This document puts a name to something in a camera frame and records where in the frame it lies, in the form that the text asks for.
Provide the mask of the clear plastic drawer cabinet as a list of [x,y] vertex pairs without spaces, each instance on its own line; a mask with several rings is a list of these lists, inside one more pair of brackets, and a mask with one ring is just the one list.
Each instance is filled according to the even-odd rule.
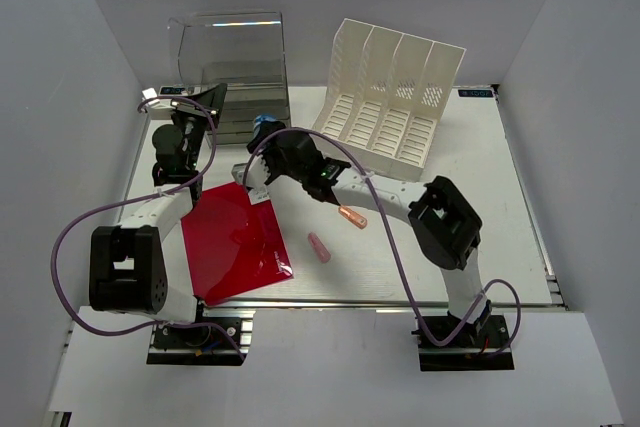
[[291,124],[281,12],[196,13],[170,18],[167,30],[173,85],[161,92],[193,95],[226,84],[221,144],[251,140],[261,115]]

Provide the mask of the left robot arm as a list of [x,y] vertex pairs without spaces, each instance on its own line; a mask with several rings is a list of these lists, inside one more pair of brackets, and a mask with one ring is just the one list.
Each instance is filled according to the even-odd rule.
[[227,85],[198,94],[166,97],[160,109],[169,121],[153,132],[151,170],[155,198],[116,226],[101,226],[91,237],[89,301],[96,311],[132,313],[178,322],[177,334],[199,346],[211,334],[211,321],[197,312],[189,268],[166,265],[162,244],[202,195],[197,161],[202,142],[219,125]]

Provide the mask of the pink stapler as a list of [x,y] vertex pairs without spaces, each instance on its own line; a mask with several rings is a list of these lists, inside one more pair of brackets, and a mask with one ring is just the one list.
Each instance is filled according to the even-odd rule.
[[318,260],[323,264],[328,263],[331,260],[331,253],[320,240],[318,235],[314,232],[310,232],[307,239]]

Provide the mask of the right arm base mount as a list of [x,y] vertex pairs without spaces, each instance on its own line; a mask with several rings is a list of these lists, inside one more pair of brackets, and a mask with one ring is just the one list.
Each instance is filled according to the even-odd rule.
[[515,369],[508,326],[503,315],[491,315],[479,334],[462,330],[447,346],[437,347],[417,327],[411,332],[417,340],[422,372],[489,372]]

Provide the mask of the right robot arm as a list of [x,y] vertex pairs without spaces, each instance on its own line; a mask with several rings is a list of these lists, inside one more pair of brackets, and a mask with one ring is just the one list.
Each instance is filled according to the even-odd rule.
[[324,156],[316,136],[280,121],[261,122],[247,146],[251,157],[242,183],[258,189],[288,177],[318,202],[376,211],[409,225],[423,256],[440,269],[448,296],[451,333],[427,338],[438,347],[454,339],[477,344],[488,332],[491,303],[479,273],[482,221],[476,211],[446,177],[421,184],[368,175],[351,154],[342,160]]

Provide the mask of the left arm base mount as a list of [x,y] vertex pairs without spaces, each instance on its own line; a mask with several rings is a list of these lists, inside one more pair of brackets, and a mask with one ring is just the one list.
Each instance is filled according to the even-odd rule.
[[164,366],[225,366],[239,367],[243,360],[230,336],[243,355],[248,354],[253,331],[253,311],[209,310],[203,317],[225,330],[222,334],[211,326],[179,329],[173,326],[154,327],[146,363]]

